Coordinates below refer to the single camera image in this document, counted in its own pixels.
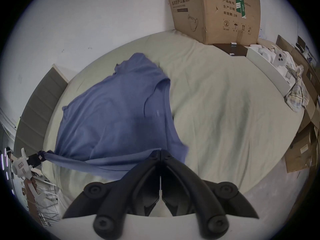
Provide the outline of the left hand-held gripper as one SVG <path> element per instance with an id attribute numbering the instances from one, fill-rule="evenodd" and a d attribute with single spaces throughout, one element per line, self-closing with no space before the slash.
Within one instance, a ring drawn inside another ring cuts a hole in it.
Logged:
<path id="1" fill-rule="evenodd" d="M 33 168 L 33 166 L 40 166 L 42 162 L 45 162 L 45 154 L 45 151 L 39 151 L 36 154 L 27 156 L 25 148 L 21 148 L 21 157 L 12 162 L 12 169 L 14 174 L 18 178 L 24 178 L 29 182 L 32 182 L 31 179 L 33 175 L 31 172 L 31 168 Z"/>

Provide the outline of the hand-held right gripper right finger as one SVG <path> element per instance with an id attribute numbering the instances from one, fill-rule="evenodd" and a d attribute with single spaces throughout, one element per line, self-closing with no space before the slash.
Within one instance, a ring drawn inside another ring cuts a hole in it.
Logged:
<path id="1" fill-rule="evenodd" d="M 162 200 L 172 216 L 196 214 L 203 238 L 225 235 L 230 226 L 226 215 L 259 219 L 235 184 L 202 180 L 166 150 L 160 151 L 160 162 Z"/>

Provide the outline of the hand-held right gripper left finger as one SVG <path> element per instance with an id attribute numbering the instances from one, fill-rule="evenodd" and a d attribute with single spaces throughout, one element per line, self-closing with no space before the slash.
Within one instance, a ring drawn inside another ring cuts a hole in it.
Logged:
<path id="1" fill-rule="evenodd" d="M 120 180 L 87 184 L 63 219 L 96 215 L 92 223 L 95 233 L 103 239 L 118 239 L 126 214 L 149 216 L 159 201 L 160 155 L 160 150 L 154 150 Z"/>

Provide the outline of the person's left hand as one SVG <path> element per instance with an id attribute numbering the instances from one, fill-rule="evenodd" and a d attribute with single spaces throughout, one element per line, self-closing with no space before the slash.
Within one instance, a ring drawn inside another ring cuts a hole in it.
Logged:
<path id="1" fill-rule="evenodd" d="M 23 183 L 24 183 L 24 196 L 26 197 L 27 200 L 27 209 L 29 214 L 31 214 L 34 211 L 37 211 L 37 202 L 35 200 L 35 197 L 30 189 L 29 184 L 32 184 L 34 189 L 37 189 L 37 184 L 36 184 L 36 180 L 34 179 L 34 177 L 31 178 L 31 180 L 27 179 L 27 178 L 23 178 Z"/>

